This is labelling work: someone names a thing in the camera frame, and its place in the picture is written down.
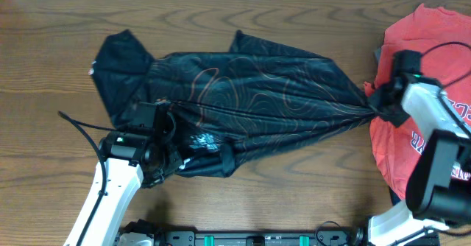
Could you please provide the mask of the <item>black orange-patterned jersey shirt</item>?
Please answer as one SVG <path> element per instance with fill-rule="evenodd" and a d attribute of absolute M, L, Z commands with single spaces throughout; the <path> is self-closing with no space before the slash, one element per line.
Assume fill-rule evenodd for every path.
<path fill-rule="evenodd" d="M 154 58 L 130 32 L 108 36 L 91 76 L 114 127 L 139 102 L 166 103 L 184 177 L 314 144 L 379 117 L 330 59 L 237 32 L 226 52 Z"/>

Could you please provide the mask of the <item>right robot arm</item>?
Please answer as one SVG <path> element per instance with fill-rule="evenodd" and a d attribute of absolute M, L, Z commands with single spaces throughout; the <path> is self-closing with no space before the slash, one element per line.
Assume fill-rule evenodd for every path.
<path fill-rule="evenodd" d="M 416 123 L 425 148 L 408 180 L 406 198 L 369 220 L 368 245 L 406 245 L 433 232 L 450 234 L 452 222 L 470 223 L 470 192 L 451 183 L 455 164 L 470 165 L 470 127 L 435 79 L 396 77 L 393 96 Z"/>

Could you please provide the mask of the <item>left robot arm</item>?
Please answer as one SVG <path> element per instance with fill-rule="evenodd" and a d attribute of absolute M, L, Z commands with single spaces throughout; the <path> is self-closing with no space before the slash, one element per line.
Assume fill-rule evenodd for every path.
<path fill-rule="evenodd" d="M 95 143 L 86 123 L 60 116 L 78 129 L 97 155 L 93 183 L 67 245 L 111 245 L 137 190 L 159 185 L 183 159 L 172 143 L 176 122 L 165 105 L 141 103 L 130 121 Z"/>

